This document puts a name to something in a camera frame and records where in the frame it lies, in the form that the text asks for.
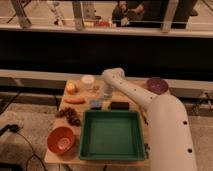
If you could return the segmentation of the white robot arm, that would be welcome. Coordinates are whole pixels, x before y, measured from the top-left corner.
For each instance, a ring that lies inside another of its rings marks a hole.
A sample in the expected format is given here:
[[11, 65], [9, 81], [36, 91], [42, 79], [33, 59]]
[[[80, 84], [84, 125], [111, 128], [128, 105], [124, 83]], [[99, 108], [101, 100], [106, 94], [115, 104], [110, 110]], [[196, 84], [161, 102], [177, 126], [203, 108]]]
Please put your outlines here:
[[198, 171], [187, 111], [178, 98], [127, 81], [122, 68], [104, 70], [102, 80], [102, 96], [116, 88], [146, 110], [150, 171]]

